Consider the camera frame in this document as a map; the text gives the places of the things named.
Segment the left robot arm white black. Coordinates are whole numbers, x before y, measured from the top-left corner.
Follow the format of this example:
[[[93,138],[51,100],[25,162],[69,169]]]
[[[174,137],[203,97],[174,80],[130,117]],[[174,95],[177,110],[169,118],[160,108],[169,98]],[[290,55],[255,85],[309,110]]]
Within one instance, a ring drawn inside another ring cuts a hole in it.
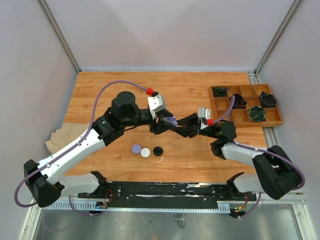
[[[93,194],[101,198],[107,193],[106,179],[97,171],[86,175],[66,176],[66,172],[91,154],[108,146],[125,133],[126,127],[160,124],[160,128],[176,127],[173,114],[166,110],[164,98],[148,97],[148,108],[140,109],[129,91],[120,92],[104,115],[97,118],[76,140],[39,162],[24,164],[26,185],[41,208],[60,197]]]

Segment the black earbud charging case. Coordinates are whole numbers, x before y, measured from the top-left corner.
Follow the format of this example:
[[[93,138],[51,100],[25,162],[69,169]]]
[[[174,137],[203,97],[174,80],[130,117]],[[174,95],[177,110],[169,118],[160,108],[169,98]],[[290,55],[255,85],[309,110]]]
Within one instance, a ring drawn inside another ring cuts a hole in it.
[[[163,154],[164,150],[162,147],[160,146],[156,146],[154,149],[153,149],[153,154],[155,156],[161,156]]]

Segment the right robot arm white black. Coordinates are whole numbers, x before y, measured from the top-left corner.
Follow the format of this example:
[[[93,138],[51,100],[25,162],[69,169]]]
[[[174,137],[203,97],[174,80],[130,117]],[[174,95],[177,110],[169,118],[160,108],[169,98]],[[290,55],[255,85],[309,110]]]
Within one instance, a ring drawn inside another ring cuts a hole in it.
[[[188,138],[198,135],[213,138],[210,148],[216,157],[255,169],[255,173],[238,173],[227,181],[226,193],[232,200],[240,199],[247,192],[266,193],[279,200],[305,185],[304,174],[280,146],[259,148],[237,142],[232,121],[214,121],[194,113],[176,121],[175,132]]]

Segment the purple charging case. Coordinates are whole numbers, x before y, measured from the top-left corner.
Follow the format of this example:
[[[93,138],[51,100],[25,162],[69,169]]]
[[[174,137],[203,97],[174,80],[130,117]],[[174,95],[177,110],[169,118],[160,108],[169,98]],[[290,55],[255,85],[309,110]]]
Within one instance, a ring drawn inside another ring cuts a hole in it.
[[[134,154],[140,154],[141,150],[142,150],[142,147],[139,144],[134,144],[131,148],[131,151]]]
[[[164,120],[174,126],[178,126],[177,119],[175,117],[165,117]]]

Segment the white earbud charging case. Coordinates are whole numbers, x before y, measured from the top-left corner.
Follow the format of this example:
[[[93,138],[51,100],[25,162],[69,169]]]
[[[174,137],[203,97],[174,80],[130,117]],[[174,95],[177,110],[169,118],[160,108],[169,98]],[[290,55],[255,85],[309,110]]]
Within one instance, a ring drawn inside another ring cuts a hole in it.
[[[151,155],[151,151],[149,148],[142,148],[141,151],[140,151],[140,155],[143,157],[143,158],[148,158],[150,155]]]

